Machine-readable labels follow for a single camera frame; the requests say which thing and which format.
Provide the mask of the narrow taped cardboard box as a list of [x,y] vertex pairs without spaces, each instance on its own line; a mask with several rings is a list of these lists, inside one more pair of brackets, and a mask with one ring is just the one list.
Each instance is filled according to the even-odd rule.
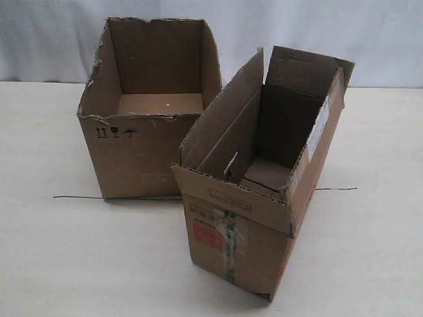
[[325,165],[355,64],[259,50],[194,123],[171,166],[192,262],[272,301]]

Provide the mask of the large open cardboard box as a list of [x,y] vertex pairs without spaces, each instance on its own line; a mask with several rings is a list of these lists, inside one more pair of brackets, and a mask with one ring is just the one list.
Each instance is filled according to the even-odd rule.
[[178,195],[171,165],[221,89],[205,20],[107,18],[77,109],[102,197]]

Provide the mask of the thin black line marker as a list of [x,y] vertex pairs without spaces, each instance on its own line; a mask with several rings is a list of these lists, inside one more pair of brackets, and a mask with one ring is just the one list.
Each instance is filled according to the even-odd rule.
[[[349,191],[358,190],[359,187],[348,187],[348,188],[315,188],[315,191]],[[81,196],[81,195],[55,195],[54,199],[101,199],[101,200],[142,200],[142,201],[181,201],[182,196],[155,196],[155,197],[112,197],[102,198],[94,196]]]

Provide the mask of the white backdrop curtain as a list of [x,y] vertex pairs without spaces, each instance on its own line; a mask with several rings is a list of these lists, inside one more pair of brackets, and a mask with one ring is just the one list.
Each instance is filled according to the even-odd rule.
[[422,86],[421,1],[2,1],[1,79],[86,81],[108,17],[204,19],[224,81],[281,45],[353,61],[353,87]]

